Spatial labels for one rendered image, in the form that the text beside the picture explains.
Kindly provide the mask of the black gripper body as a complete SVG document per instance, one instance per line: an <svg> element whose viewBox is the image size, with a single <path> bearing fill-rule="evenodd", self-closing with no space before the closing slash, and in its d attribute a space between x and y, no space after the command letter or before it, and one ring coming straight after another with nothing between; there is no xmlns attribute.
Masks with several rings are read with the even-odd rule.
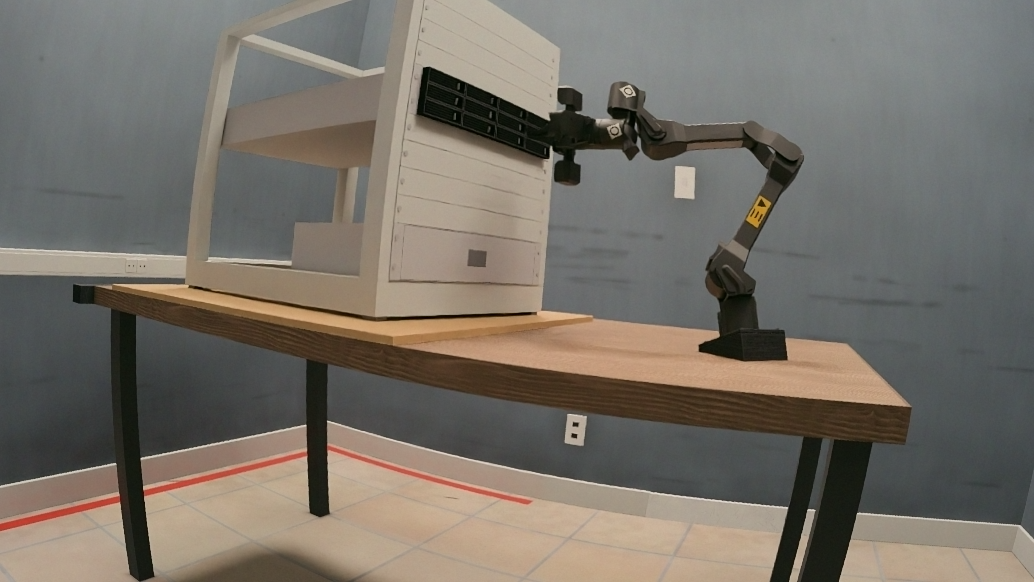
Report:
<svg viewBox="0 0 1034 582"><path fill-rule="evenodd" d="M565 105L565 110L573 113L582 111L582 94L571 86L558 86L557 101L561 105ZM591 118L590 124L585 125L585 134L589 134L588 142L575 145L576 148L570 150L557 148L557 152L564 153L564 158L554 164L555 182L566 186L576 186L580 183L580 165L574 163L574 150L604 149L599 140L599 124L601 120Z"/></svg>

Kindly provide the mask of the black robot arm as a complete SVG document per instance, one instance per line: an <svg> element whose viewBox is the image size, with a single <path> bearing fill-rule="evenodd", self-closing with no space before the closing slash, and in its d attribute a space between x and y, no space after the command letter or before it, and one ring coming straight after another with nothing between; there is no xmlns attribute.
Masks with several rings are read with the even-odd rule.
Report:
<svg viewBox="0 0 1034 582"><path fill-rule="evenodd" d="M756 281L744 272L746 262L776 201L795 179L803 163L801 149L755 121L685 125L656 119L643 108L644 102L645 91L628 82L611 84L607 113L612 119L625 120L600 121L599 140L604 149L622 149L627 159L632 160L640 152L635 145L638 133L641 150L651 160L676 157L690 150L746 147L765 169L770 169L734 238L727 245L720 240L705 269L708 271L706 288L717 297L720 306L717 313L720 336L738 328L759 329L756 301L752 296ZM589 141L585 125L590 121L589 116L567 110L551 111L548 134L554 137L556 147L573 149L575 145Z"/></svg>

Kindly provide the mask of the white equipment rack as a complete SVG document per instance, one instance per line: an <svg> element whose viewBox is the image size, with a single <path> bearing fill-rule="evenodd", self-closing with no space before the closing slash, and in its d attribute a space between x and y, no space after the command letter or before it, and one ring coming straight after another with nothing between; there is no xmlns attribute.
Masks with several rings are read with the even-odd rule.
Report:
<svg viewBox="0 0 1034 582"><path fill-rule="evenodd" d="M549 120L560 48L487 0L397 0L385 67L365 71L252 35L347 1L296 0L221 31L197 150L190 287L370 321L537 315L552 149L542 159L417 106L430 66ZM239 45L349 80L227 109ZM332 223L295 222L291 266L208 261L221 148L338 169ZM352 223L358 169L369 166L364 223Z"/></svg>

